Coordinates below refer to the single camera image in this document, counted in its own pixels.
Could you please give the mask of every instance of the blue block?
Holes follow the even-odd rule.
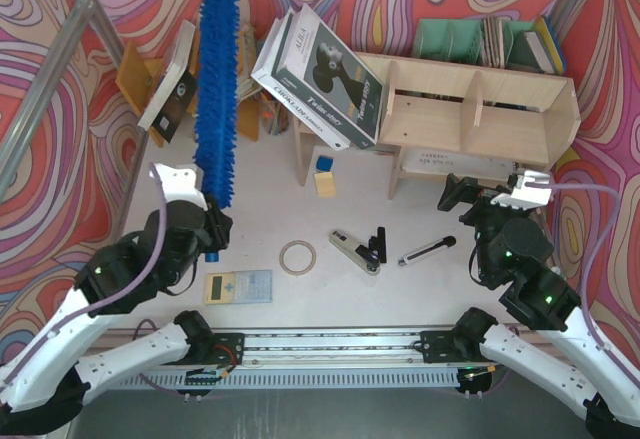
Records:
[[[333,166],[333,158],[329,156],[319,156],[316,162],[317,172],[329,172]]]

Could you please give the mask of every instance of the calculator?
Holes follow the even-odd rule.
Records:
[[[271,302],[271,271],[237,271],[207,276],[205,304]]]

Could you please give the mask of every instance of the blue brush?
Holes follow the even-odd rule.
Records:
[[[203,170],[202,192],[223,209],[233,196],[236,143],[238,0],[203,0],[200,8],[200,72],[195,163]]]

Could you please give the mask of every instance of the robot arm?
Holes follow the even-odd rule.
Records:
[[[190,357],[202,363],[211,353],[215,335],[197,312],[189,311],[142,339],[81,357],[123,315],[159,291],[169,292],[168,287],[180,280],[201,253],[228,245],[232,221],[196,188],[196,168],[158,165],[156,171],[167,201],[164,242],[156,264],[129,294],[80,313],[137,279],[158,237],[158,211],[151,213],[143,231],[98,250],[77,274],[74,287],[51,320],[16,358],[0,368],[0,434],[50,432],[126,377]],[[77,317],[59,327],[71,314]]]
[[[598,346],[587,328],[578,294],[556,271],[544,266],[553,246],[528,216],[547,204],[551,191],[526,184],[549,181],[547,174],[524,171],[514,174],[507,188],[491,189],[478,185],[476,179],[458,180],[450,174],[438,209],[449,211],[459,202],[472,204],[460,222],[475,228],[477,282],[491,290],[509,284],[500,298],[507,311],[548,339],[575,367],[536,349],[474,308],[452,331],[454,343],[469,360],[495,360],[543,387],[586,419],[594,437],[637,437],[640,390],[611,356],[636,379],[640,372],[599,329],[604,347]],[[480,321],[484,326],[478,326],[478,317],[484,318]]]

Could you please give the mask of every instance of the white table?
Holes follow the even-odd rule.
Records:
[[[188,127],[164,148],[149,143],[126,232],[141,229],[158,205],[147,164],[190,163],[195,147]],[[469,206],[438,212],[442,181],[402,181],[390,201],[390,156],[316,147],[319,153],[334,157],[335,198],[318,198],[313,177],[306,187],[298,185],[291,131],[280,137],[262,133],[257,143],[238,138],[235,197],[225,210],[234,220],[229,249],[220,253],[218,263],[199,260],[196,282],[185,294],[159,294],[138,306],[119,327],[135,327],[145,317],[162,325],[187,309],[200,311],[214,328],[450,325],[470,306],[513,322],[498,303],[500,289],[488,291],[469,279],[473,229],[458,222]],[[332,229],[342,229],[366,244],[378,226],[386,227],[389,262],[377,277],[365,274],[328,240]],[[447,235],[456,237],[456,246],[404,268],[397,265],[404,253]],[[317,251],[316,266],[300,277],[286,274],[278,264],[281,248],[296,239]],[[293,267],[302,266],[307,254],[292,249],[287,259]],[[251,269],[273,270],[272,303],[204,305],[206,274]],[[175,290],[181,290],[190,276],[189,271]]]

